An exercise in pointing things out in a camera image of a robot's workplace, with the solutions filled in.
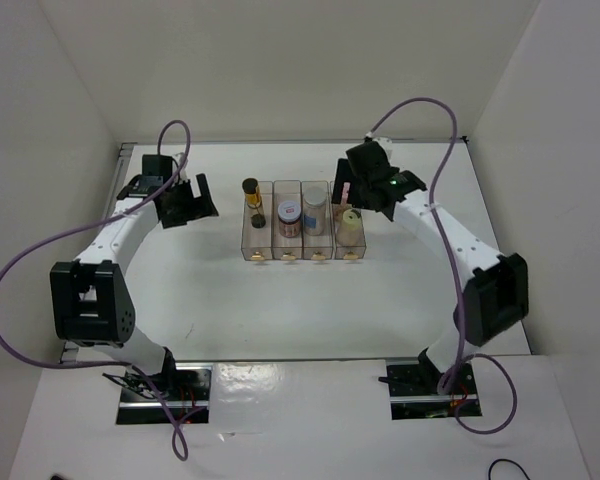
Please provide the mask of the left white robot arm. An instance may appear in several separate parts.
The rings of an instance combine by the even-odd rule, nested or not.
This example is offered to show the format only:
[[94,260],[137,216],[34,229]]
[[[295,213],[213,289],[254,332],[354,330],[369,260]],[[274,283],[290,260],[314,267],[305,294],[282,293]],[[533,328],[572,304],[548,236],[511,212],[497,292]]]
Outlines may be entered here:
[[160,400],[178,390],[175,360],[136,326],[125,274],[156,226],[181,227],[218,215],[206,175],[199,173],[195,180],[198,195],[174,157],[144,155],[141,173],[116,196],[107,225],[74,260],[58,262],[50,271],[57,336],[139,368],[145,373],[143,387]]

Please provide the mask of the pink-lid spice bottle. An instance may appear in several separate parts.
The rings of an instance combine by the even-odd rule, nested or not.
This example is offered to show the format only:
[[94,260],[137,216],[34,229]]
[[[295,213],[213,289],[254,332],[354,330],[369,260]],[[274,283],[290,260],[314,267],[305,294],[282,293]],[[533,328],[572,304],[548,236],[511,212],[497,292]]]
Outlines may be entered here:
[[344,182],[340,192],[340,200],[337,203],[332,204],[332,213],[334,220],[340,222],[344,212],[351,208],[348,202],[350,183]]

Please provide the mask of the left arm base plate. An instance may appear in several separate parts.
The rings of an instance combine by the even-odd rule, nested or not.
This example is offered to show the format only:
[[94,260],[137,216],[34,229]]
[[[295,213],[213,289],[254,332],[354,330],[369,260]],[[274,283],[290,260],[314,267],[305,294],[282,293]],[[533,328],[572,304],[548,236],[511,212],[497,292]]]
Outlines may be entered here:
[[[181,424],[207,424],[213,366],[211,363],[178,362],[173,380],[153,381],[171,415]],[[149,385],[138,374],[103,373],[102,376],[120,388],[117,425],[168,424],[169,419]]]

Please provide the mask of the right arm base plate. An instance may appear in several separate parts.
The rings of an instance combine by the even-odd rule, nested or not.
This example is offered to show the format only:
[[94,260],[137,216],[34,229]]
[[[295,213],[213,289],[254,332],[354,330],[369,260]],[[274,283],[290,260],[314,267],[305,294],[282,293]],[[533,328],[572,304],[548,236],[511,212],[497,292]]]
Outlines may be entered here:
[[451,418],[457,408],[461,417],[482,415],[473,369],[468,364],[460,369],[457,383],[446,395],[437,393],[437,383],[425,379],[414,358],[386,360],[385,369],[378,381],[388,388],[394,421]]

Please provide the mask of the silver-lid blue-label jar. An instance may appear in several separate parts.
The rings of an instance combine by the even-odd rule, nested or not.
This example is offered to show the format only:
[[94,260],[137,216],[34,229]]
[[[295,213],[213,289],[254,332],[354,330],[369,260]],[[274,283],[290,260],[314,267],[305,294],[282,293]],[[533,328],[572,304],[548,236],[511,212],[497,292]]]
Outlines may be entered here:
[[318,236],[324,231],[326,218],[326,191],[310,187],[303,193],[304,231],[307,235]]

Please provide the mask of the gold black-capped bottle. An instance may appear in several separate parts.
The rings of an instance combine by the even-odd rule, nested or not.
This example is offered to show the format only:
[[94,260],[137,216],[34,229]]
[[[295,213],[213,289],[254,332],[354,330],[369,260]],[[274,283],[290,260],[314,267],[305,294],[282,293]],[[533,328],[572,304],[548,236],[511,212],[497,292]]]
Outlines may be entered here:
[[255,229],[264,228],[266,226],[266,216],[258,180],[252,177],[244,179],[242,189],[249,210],[251,226]]

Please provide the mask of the white-lid red-label jar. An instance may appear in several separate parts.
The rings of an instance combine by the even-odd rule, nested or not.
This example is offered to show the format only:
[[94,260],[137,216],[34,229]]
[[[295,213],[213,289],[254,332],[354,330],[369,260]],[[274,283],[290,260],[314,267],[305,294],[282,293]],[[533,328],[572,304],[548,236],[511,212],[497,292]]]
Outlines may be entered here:
[[279,232],[284,238],[294,238],[300,234],[302,210],[298,202],[285,200],[278,205]]

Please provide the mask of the yellow-lid spice bottle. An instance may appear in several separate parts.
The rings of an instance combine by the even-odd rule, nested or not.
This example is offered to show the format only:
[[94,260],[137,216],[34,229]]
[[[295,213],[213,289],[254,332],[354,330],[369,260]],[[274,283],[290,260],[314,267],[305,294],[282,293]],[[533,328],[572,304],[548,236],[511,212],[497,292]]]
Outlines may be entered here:
[[362,217],[355,209],[345,210],[336,231],[336,241],[342,246],[355,246],[362,233]]

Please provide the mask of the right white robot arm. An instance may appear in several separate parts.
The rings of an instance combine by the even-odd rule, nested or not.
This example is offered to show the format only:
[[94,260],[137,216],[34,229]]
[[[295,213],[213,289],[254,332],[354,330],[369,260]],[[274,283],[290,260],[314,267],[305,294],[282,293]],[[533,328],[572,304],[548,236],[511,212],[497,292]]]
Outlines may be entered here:
[[334,202],[382,213],[449,262],[456,307],[453,323],[418,356],[418,381],[430,393],[453,387],[463,359],[479,352],[529,313],[528,265],[464,227],[417,175],[390,163],[386,139],[366,139],[337,163]]

